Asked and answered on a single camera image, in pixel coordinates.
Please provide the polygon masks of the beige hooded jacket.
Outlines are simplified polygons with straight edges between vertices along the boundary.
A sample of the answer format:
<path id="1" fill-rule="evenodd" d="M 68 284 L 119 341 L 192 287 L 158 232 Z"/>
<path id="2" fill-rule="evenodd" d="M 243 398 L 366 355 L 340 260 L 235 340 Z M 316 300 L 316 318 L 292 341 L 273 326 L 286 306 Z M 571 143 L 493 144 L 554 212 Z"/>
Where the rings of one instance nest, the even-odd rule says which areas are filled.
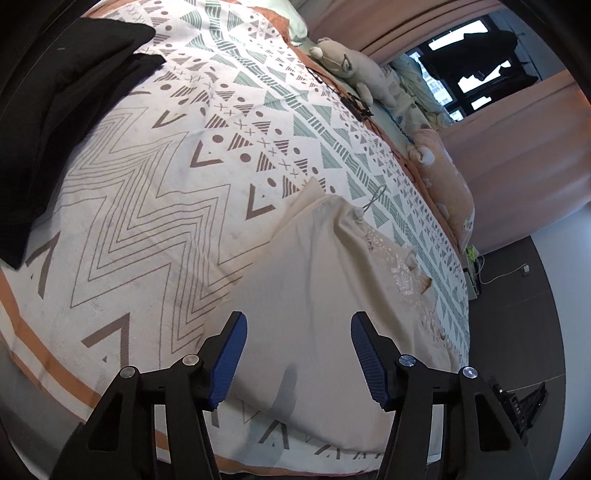
<path id="1" fill-rule="evenodd" d="M 351 337 L 363 311 L 399 350 L 454 371 L 466 348 L 444 329 L 435 276 L 362 211 L 308 182 L 270 243 L 209 318 L 216 333 L 245 314 L 247 339 L 230 392 L 346 450 L 384 449 L 392 417 L 372 399 Z"/>

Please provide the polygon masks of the crumpled light green blanket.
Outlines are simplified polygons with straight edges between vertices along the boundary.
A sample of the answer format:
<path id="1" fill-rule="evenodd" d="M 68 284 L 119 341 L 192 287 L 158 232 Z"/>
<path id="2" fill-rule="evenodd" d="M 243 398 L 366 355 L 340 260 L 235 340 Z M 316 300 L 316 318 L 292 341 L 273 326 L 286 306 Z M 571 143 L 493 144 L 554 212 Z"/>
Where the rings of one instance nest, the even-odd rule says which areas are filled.
<path id="1" fill-rule="evenodd" d="M 382 67 L 394 107 L 388 107 L 398 126 L 409 136 L 420 129 L 441 132 L 456 121 L 436 99 L 424 79 L 421 64 L 402 54 Z"/>

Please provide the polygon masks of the grey plush toy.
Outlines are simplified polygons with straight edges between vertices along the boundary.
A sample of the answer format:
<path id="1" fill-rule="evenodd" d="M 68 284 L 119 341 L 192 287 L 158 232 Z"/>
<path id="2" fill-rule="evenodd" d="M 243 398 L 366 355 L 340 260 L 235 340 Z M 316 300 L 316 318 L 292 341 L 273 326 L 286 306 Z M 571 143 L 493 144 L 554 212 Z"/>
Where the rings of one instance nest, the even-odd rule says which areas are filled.
<path id="1" fill-rule="evenodd" d="M 363 53 L 332 39 L 322 38 L 308 50 L 308 56 L 335 77 L 345 80 L 368 106 L 379 101 L 386 107 L 396 107 L 396 99 L 389 90 L 383 70 Z"/>

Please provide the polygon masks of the pink left curtain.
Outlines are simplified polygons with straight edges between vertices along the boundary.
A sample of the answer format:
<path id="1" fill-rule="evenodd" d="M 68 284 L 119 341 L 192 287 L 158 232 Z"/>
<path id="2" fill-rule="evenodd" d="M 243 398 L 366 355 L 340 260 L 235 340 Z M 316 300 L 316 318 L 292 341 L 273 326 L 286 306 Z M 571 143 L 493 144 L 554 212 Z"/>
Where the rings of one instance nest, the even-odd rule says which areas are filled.
<path id="1" fill-rule="evenodd" d="M 295 1 L 312 39 L 329 37 L 382 61 L 502 9 L 499 1 Z"/>

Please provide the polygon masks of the patterned white bed quilt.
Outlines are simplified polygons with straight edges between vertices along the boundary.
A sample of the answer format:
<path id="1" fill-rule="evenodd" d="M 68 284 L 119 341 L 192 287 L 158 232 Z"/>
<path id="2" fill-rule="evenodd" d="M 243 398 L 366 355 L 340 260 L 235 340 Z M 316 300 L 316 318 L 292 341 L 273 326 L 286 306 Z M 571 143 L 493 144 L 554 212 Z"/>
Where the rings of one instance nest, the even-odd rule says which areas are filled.
<path id="1" fill-rule="evenodd" d="M 76 145 L 21 266 L 1 269 L 1 413 L 23 453 L 51 470 L 123 367 L 167 368 L 218 333 L 211 314 L 311 181 L 417 250 L 467 363 L 460 255 L 388 145 L 266 17 L 240 1 L 112 1 L 89 18 L 153 27 L 142 52 L 164 63 Z M 225 473 L 359 474 L 386 448 L 336 447 L 230 391 L 205 424 Z"/>

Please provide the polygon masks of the pale green pillow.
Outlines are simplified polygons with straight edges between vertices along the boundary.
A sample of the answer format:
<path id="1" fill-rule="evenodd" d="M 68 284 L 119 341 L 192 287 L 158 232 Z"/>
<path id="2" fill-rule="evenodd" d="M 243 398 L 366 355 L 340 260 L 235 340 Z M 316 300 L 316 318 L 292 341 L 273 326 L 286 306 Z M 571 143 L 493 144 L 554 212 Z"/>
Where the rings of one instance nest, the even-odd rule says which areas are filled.
<path id="1" fill-rule="evenodd" d="M 274 13 L 286 18 L 288 21 L 288 35 L 290 41 L 300 44 L 308 36 L 308 26 L 304 22 L 294 5 L 288 0 L 240 0 L 242 5 L 249 7 L 260 7 L 271 10 Z"/>

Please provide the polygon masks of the black folded garment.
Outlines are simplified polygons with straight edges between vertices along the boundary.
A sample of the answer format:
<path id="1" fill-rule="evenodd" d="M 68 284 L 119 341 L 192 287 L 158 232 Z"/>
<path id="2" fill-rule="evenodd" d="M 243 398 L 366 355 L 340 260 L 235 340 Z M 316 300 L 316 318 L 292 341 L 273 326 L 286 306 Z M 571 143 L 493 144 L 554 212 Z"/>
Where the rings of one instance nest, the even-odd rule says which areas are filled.
<path id="1" fill-rule="evenodd" d="M 163 64 L 140 53 L 153 27 L 81 18 L 43 53 L 1 115 L 1 259 L 21 266 L 29 232 L 67 160 L 123 97 Z"/>

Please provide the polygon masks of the dark hanging clothes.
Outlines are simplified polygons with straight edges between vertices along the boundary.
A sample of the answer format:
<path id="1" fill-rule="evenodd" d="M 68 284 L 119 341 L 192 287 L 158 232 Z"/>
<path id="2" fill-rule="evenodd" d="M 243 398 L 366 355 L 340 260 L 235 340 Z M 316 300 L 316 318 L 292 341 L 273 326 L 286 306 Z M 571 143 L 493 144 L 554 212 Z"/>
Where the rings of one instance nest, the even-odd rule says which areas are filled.
<path id="1" fill-rule="evenodd" d="M 518 61 L 503 67 L 505 62 L 511 61 L 518 43 L 518 36 L 512 31 L 465 33 L 459 41 L 427 50 L 422 62 L 431 77 L 449 86 L 456 84 L 463 93 L 487 83 L 494 72 L 499 78 L 525 81 L 525 85 L 530 86 L 538 76 L 525 72 L 527 62 Z"/>

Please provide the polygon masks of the pink curtain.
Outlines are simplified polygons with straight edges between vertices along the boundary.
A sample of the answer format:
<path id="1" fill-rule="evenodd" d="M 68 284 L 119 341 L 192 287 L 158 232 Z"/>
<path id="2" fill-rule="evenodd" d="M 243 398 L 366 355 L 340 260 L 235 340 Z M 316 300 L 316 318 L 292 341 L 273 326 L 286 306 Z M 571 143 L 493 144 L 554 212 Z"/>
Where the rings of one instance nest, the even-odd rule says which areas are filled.
<path id="1" fill-rule="evenodd" d="M 382 61 L 502 9 L 499 1 L 295 1 L 312 39 L 329 37 Z"/>
<path id="2" fill-rule="evenodd" d="M 471 242 L 489 253 L 590 201 L 590 103 L 568 71 L 441 134 L 473 194 Z"/>

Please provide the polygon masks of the white bedside table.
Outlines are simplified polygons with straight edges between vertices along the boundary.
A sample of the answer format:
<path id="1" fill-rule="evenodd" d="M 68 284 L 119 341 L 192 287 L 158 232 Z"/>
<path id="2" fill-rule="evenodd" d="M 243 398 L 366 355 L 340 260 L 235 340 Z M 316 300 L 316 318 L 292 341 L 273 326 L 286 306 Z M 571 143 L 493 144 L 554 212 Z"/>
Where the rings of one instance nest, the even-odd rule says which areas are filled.
<path id="1" fill-rule="evenodd" d="M 481 293 L 479 259 L 480 253 L 478 250 L 473 245 L 468 246 L 464 253 L 463 271 L 470 301 L 477 300 Z"/>

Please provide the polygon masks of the pink right curtain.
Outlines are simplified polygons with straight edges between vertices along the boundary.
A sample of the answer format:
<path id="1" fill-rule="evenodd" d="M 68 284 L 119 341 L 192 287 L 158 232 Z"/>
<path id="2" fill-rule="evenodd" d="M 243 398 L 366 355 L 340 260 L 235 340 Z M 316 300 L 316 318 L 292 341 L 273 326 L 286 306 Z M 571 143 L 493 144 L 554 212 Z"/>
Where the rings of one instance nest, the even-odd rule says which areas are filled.
<path id="1" fill-rule="evenodd" d="M 441 134 L 473 194 L 471 242 L 489 253 L 590 201 L 590 103 L 568 71 Z"/>

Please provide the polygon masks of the orange cartoon pillow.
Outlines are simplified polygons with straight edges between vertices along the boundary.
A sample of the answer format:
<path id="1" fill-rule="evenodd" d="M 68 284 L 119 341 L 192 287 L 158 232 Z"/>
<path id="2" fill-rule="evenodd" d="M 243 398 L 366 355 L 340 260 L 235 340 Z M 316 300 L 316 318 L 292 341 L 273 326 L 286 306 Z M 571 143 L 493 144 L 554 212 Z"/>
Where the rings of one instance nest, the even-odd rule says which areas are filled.
<path id="1" fill-rule="evenodd" d="M 449 155 L 443 140 L 433 129 L 414 132 L 408 147 L 431 199 L 443 215 L 463 253 L 469 246 L 475 221 L 472 192 Z"/>

